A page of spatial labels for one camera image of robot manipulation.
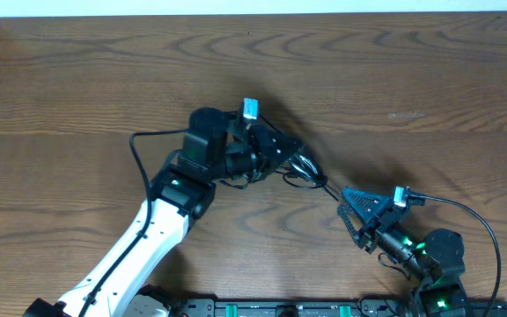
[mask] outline wooden surface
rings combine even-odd
[[[0,19],[0,315],[56,300],[143,200],[136,130],[186,127],[245,97],[317,153],[336,186],[409,185],[496,231],[507,300],[507,13]],[[138,143],[149,173],[180,136]],[[220,298],[356,298],[412,283],[353,246],[336,204],[279,177],[217,199],[150,282]],[[415,208],[417,234],[462,233],[468,295],[492,291],[478,221]]]

